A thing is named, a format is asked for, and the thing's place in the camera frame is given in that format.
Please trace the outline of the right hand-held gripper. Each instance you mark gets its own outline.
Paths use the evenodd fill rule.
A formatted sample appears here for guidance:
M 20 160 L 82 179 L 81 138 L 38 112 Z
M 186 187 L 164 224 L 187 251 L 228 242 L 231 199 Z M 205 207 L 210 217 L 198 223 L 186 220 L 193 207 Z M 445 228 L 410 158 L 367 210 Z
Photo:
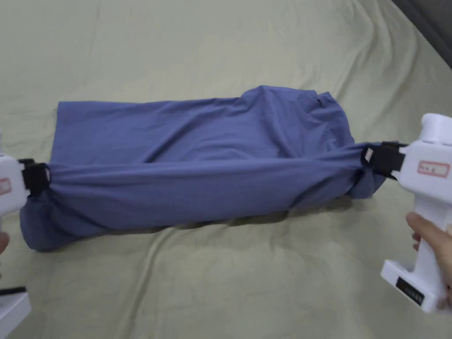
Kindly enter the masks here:
M 414 194 L 414 211 L 447 231 L 452 220 L 452 120 L 427 113 L 422 129 L 410 145 L 395 141 L 368 144 L 362 164 L 383 177 L 394 176 L 399 185 Z M 381 277 L 425 313 L 450 314 L 438 306 L 447 296 L 435 255 L 421 240 L 413 268 L 386 260 Z

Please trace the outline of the person's right hand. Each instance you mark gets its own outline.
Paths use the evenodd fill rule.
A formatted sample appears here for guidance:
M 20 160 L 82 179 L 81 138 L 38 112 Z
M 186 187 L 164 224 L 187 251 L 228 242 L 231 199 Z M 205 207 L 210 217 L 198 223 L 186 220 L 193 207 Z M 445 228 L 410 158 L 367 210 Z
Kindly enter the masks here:
M 452 306 L 452 237 L 446 231 L 440 230 L 432 222 L 416 213 L 406 216 L 408 226 L 413 230 L 413 248 L 418 251 L 421 240 L 424 240 L 433 250 L 436 262 L 440 269 L 442 281 L 447 290 L 446 297 L 439 302 L 438 308 L 444 309 Z

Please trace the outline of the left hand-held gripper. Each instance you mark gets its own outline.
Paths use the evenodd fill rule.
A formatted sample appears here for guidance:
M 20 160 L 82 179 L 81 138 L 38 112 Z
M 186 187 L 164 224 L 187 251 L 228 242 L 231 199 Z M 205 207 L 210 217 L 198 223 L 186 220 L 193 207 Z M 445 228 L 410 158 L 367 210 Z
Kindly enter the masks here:
M 38 196 L 49 188 L 51 175 L 46 163 L 33 158 L 16 159 L 0 150 L 0 217 L 19 211 L 27 190 Z M 26 287 L 0 289 L 0 332 L 11 334 L 30 314 Z

